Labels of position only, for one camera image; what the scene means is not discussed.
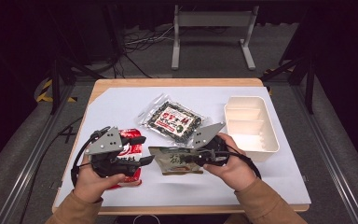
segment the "black cable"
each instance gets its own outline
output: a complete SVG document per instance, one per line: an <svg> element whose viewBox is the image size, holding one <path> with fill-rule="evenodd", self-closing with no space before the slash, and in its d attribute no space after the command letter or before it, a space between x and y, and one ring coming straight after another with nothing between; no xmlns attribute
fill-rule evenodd
<svg viewBox="0 0 358 224"><path fill-rule="evenodd" d="M109 70L111 67L113 67L113 63L109 63L108 65L104 66L104 67L100 67L100 68L96 68L96 69L90 69L90 71L97 73L97 74L101 74L102 72L106 72L107 70ZM72 72L74 72L77 76L86 76L87 74L85 74L82 71L74 71L71 70Z"/></svg>
<svg viewBox="0 0 358 224"><path fill-rule="evenodd" d="M146 77L152 78L151 76L147 75L131 58L129 58L129 56L128 56L127 54L124 54L124 56L125 56L128 60L130 60L130 62L132 62L133 65L135 65L135 67L137 67L137 68L139 69L139 71L142 72L142 74L144 74Z"/></svg>
<svg viewBox="0 0 358 224"><path fill-rule="evenodd" d="M57 135L50 141L50 143L48 144L48 146L46 147L45 151L43 152L42 156L40 157L39 161L37 162L36 165L36 170L34 171L33 175L32 175L32 181L31 181L31 186L30 189L28 191L28 195L27 195L27 199L25 201L25 205L24 208L22 209L22 214L21 214L21 218L20 218L20 224L23 222L24 217L25 217L25 213L27 211L28 208L28 203L30 202L31 199L31 195L33 192L33 188L34 188L34 182L36 180L36 174L39 171L40 168L40 164L42 163L43 158L45 158L46 153L48 152L48 149L51 147L51 145L54 143L54 141L61 135L63 134L66 130L68 130L74 123L78 122L79 120L83 119L83 117L80 117L78 119L75 119L74 121L72 121L70 124L68 124L64 129L62 129L62 131L60 131L59 133L57 133Z"/></svg>
<svg viewBox="0 0 358 224"><path fill-rule="evenodd" d="M120 71L118 71L118 69L116 68L116 66L113 66L113 71L114 71L114 73L115 73L115 78L117 78L117 75L119 75L119 76L125 78L124 75L123 75Z"/></svg>
<svg viewBox="0 0 358 224"><path fill-rule="evenodd" d="M88 67L85 67L83 65L80 65L66 57L60 56L59 59L63 62L65 62L66 64L71 65L71 67L75 67L77 70L80 70L81 72L83 72L84 74L90 76L90 77L94 77L95 79L103 79L106 77L103 77L95 72L93 72L92 70L88 69Z"/></svg>
<svg viewBox="0 0 358 224"><path fill-rule="evenodd" d="M131 51L126 51L126 53L132 53L132 52L134 52L136 50L143 51L143 50L146 50L146 49L150 48L151 46L153 46L156 43L159 43L159 42L162 42L162 41L166 40L168 38L166 36L171 35L172 28L170 28L170 29L168 29L166 31L154 32L153 35L146 37L149 33L146 33L144 35L144 37L142 37L142 38L138 38L137 40L128 41L126 44L124 44L124 49L130 49L131 50ZM134 48L127 47L127 45L129 45L129 44L136 44L136 46Z"/></svg>
<svg viewBox="0 0 358 224"><path fill-rule="evenodd" d="M91 136L89 137L89 140L86 141L86 143L83 145L83 147L77 153L77 156L74 161L74 165L72 166L72 169L71 169L71 179L72 179L72 183L74 186L76 185L76 182L77 182L77 175L79 174L79 169L81 166L83 166L83 165L77 165L77 163L80 160L81 155L83 155L84 150L91 142L93 142L97 138L100 138L101 136L103 136L107 131L109 131L109 129L110 129L110 127L108 126L108 127L105 127L99 131L95 131L94 133L92 133Z"/></svg>
<svg viewBox="0 0 358 224"><path fill-rule="evenodd" d="M129 43L129 42L132 42L132 41L136 41L136 40L139 40L139 36L137 34L125 34L124 35L124 41L126 43Z"/></svg>
<svg viewBox="0 0 358 224"><path fill-rule="evenodd" d="M121 75L123 78L125 78L125 77L124 77L124 67L123 67L123 64L121 63L121 60L120 60L120 59L118 59L118 64L120 64L121 72L118 71L118 69L117 69L117 71L120 73L120 75Z"/></svg>
<svg viewBox="0 0 358 224"><path fill-rule="evenodd" d="M215 31L217 29L219 29L219 28L216 28L216 27L204 27L203 28L204 31L208 31L208 32L211 32L211 33L214 33L217 35L221 35L222 33L224 33L227 30L227 27L220 28L220 29L223 29L222 31Z"/></svg>
<svg viewBox="0 0 358 224"><path fill-rule="evenodd" d="M244 161L246 164L248 164L248 166L255 172L255 175L261 179L261 174L260 171L257 169L257 167L255 166L255 164L253 163L252 159L250 159L249 157L241 154L239 151L237 151L234 147L231 147L229 145L226 145L227 147L230 147L231 149L233 149L234 151L236 151L236 153L233 152L228 152L229 155L231 156L236 156L238 158L240 158L242 161Z"/></svg>

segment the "red snack package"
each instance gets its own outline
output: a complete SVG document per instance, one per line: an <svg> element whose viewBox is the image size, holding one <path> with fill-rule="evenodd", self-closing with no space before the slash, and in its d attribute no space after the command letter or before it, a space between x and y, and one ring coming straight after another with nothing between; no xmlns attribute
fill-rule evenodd
<svg viewBox="0 0 358 224"><path fill-rule="evenodd" d="M118 132L120 133L121 136L127 138L141 136L141 133L137 129L120 130ZM130 146L130 145L124 146L123 151L120 152L120 154L118 154L117 157L121 159L131 160L131 161L140 160L142 157L142 144L138 144L134 146ZM142 180L140 176L141 176L141 168L138 168L138 170L135 172L133 176L126 176L124 182L120 182L117 185L114 185L110 189L139 186L142 184Z"/></svg>

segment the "snack bag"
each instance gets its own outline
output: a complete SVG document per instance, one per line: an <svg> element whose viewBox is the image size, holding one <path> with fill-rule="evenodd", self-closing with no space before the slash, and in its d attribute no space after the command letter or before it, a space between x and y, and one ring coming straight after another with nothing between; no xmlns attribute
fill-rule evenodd
<svg viewBox="0 0 358 224"><path fill-rule="evenodd" d="M161 94L137 117L137 123L173 140L173 145L187 147L196 129L206 117Z"/></svg>
<svg viewBox="0 0 358 224"><path fill-rule="evenodd" d="M141 136L141 133L137 129L127 129L118 131L121 136L133 138ZM120 159L125 159L129 161L138 161L142 158L142 144L130 146L127 144L124 146L124 149L117 156ZM111 189L117 189L121 187L134 187L142 184L141 180L141 167L135 172L133 176L126 176L124 182L120 182L117 185L114 185Z"/></svg>
<svg viewBox="0 0 358 224"><path fill-rule="evenodd" d="M187 163L185 156L194 155L194 150L185 147L149 147L151 155L155 156L163 175L203 174L200 167L194 163Z"/></svg>

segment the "brown sleeve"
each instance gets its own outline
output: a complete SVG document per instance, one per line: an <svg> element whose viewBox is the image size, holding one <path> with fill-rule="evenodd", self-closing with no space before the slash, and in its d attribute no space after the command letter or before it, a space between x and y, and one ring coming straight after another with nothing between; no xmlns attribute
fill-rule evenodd
<svg viewBox="0 0 358 224"><path fill-rule="evenodd" d="M102 204L103 199L97 203L86 203L71 192L46 223L94 223Z"/></svg>
<svg viewBox="0 0 358 224"><path fill-rule="evenodd" d="M257 178L246 189L235 192L247 217L254 223L306 223L268 184Z"/></svg>

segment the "human hand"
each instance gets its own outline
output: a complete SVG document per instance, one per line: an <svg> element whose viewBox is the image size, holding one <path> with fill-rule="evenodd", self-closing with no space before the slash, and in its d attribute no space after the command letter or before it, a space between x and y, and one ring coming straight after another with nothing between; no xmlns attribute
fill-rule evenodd
<svg viewBox="0 0 358 224"><path fill-rule="evenodd" d="M84 155L81 163L89 163L89 157ZM87 203L96 203L106 189L124 181L125 177L123 174L100 177L92 170L90 164L83 165L79 167L74 194Z"/></svg>
<svg viewBox="0 0 358 224"><path fill-rule="evenodd" d="M218 133L217 135L226 142L230 152L236 152L235 150L237 150L239 153L245 155L245 152L237 147L237 144L231 136L225 133ZM219 176L229 187L236 191L246 189L246 187L256 180L253 170L236 156L230 156L225 166L204 164L203 168L211 174Z"/></svg>

